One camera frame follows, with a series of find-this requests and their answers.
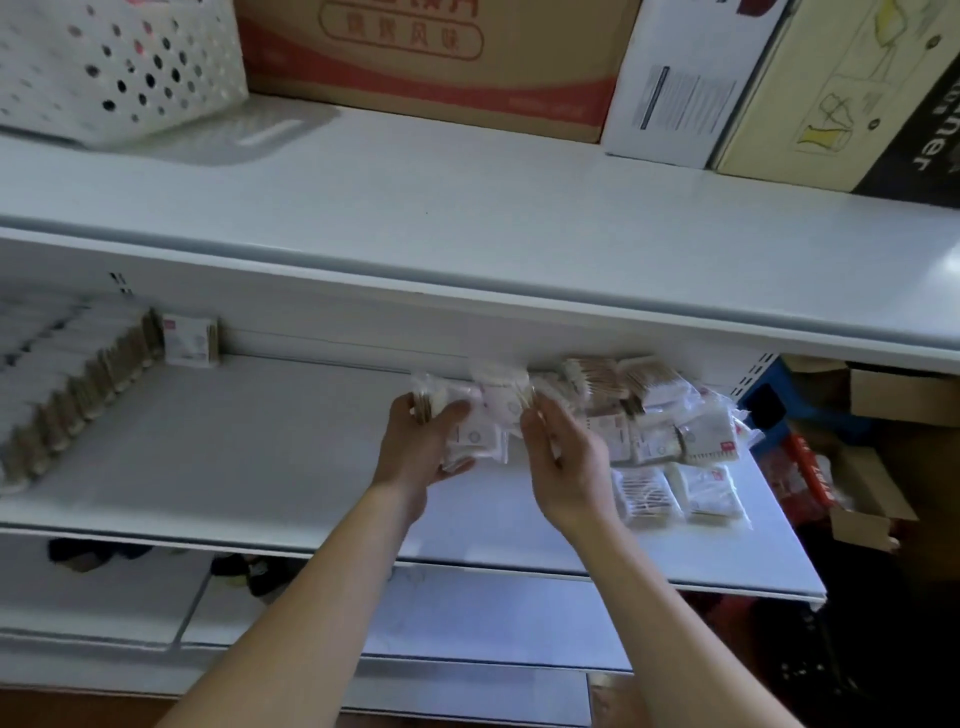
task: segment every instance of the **red printed box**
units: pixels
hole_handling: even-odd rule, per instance
[[[237,0],[254,91],[600,137],[639,0]]]

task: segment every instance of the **white box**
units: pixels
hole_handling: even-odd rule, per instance
[[[704,169],[789,0],[644,0],[607,154]]]

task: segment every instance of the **beige box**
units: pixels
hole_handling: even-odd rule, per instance
[[[960,0],[802,0],[718,172],[851,191],[960,53]]]
[[[600,137],[639,0],[237,0],[251,90]]]

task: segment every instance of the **plastic bag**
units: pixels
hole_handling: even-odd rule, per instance
[[[736,423],[731,411],[723,406],[711,405],[697,417],[679,425],[680,439],[684,446],[684,462],[689,465],[705,465],[737,460]]]
[[[697,395],[696,387],[656,356],[618,361],[616,373],[645,412]]]
[[[637,465],[677,460],[684,454],[680,435],[672,423],[643,427],[636,420],[630,420],[628,428],[631,459]]]
[[[614,489],[626,514],[625,522],[683,515],[662,468],[618,468],[612,474]]]
[[[455,471],[470,458],[506,465],[509,434],[491,419],[479,384],[420,372],[414,373],[412,379],[414,416],[421,424],[430,422],[451,402],[467,400],[471,404],[467,418],[453,428],[446,440],[441,465],[445,471]]]
[[[564,361],[564,374],[586,408],[625,400],[629,390],[620,383],[613,359],[579,356]]]
[[[698,468],[667,463],[663,471],[680,507],[688,516],[746,519],[730,471],[725,466]]]
[[[530,374],[530,384],[535,392],[559,404],[574,420],[582,421],[587,416],[573,385],[562,375],[556,372],[534,372]]]
[[[490,361],[470,362],[470,375],[480,385],[494,422],[520,436],[520,415],[534,405],[534,389],[525,369]]]
[[[631,460],[630,429],[627,427],[625,413],[587,417],[587,429],[596,432],[607,443],[612,463]]]

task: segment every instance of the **lower shelf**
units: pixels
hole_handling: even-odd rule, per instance
[[[223,649],[264,607],[213,578],[181,637]],[[604,672],[630,663],[592,583],[445,567],[396,568],[373,616],[364,655]]]
[[[143,652],[0,640],[0,684],[85,692],[181,695],[216,659],[202,651]],[[589,726],[582,672],[360,661],[344,709],[520,725]]]
[[[0,553],[0,635],[159,650],[176,641],[211,558],[155,548],[75,573],[47,559],[46,539],[0,536]]]
[[[308,555],[363,493],[407,375],[254,357],[157,366],[25,493],[0,530]],[[810,565],[756,463],[733,464],[752,526],[637,534],[677,586],[820,602]],[[540,514],[523,445],[430,491],[399,558],[586,577]]]

